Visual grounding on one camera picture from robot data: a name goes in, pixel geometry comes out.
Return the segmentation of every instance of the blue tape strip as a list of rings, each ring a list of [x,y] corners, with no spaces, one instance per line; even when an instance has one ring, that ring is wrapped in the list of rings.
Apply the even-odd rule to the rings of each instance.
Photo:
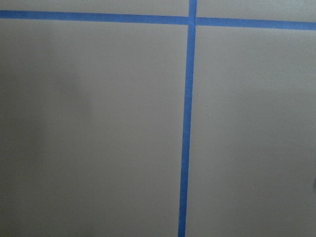
[[[50,11],[0,11],[0,18],[10,19],[38,19],[38,20],[67,20],[67,21],[101,21],[125,23],[150,23],[187,25],[186,16],[156,16],[105,13],[76,13]]]
[[[229,27],[251,27],[251,28],[291,29],[291,30],[310,30],[310,31],[316,30],[316,22],[270,21],[270,20],[197,17],[196,23],[199,26],[229,26]]]
[[[196,42],[196,23],[195,23],[196,12],[197,12],[197,0],[190,0],[188,41],[187,41],[186,81],[185,81],[185,93],[184,93],[178,237],[185,237],[185,234],[186,234],[191,110],[192,110],[194,53],[195,53],[195,42]]]

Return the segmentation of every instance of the gray panel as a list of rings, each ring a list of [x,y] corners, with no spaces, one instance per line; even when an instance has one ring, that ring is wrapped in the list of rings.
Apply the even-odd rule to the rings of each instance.
[[[1,10],[188,15],[188,0],[2,0]]]
[[[314,0],[198,0],[197,15],[266,19],[282,21],[316,21]]]
[[[187,237],[314,237],[316,32],[198,27]]]
[[[1,236],[176,236],[187,27],[0,28]]]

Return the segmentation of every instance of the vertical blue line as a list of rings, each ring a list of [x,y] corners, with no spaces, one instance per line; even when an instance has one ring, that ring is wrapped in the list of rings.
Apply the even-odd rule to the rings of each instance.
[[[195,41],[196,41],[196,23],[195,23],[196,11],[197,11],[197,0],[190,0],[188,40],[187,40],[186,81],[185,81],[184,112],[183,112],[178,237],[185,237],[186,235],[191,109],[192,109],[192,91],[193,91],[194,53],[195,53]]]

